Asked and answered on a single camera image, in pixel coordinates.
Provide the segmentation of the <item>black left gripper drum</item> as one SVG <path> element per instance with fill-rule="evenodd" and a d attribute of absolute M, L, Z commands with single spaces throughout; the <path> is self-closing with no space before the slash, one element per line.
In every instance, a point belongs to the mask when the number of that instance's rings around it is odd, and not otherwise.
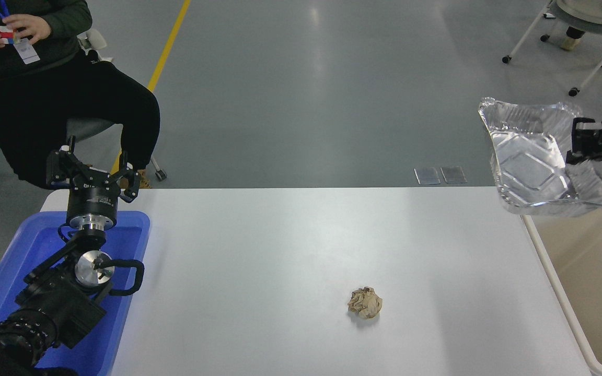
<path fill-rule="evenodd" d="M 66 221 L 77 223 L 82 217 L 100 216 L 107 223 L 117 222 L 120 187 L 71 182 Z"/>

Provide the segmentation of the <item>seated person's left hand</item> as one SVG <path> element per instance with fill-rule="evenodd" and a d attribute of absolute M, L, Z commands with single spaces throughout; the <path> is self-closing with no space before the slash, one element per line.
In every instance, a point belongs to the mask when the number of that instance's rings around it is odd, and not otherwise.
<path fill-rule="evenodd" d="M 45 40 L 52 33 L 52 29 L 48 22 L 40 16 L 31 14 L 13 14 L 2 19 L 2 22 L 12 31 L 18 38 L 28 38 L 31 45 L 38 41 Z"/>

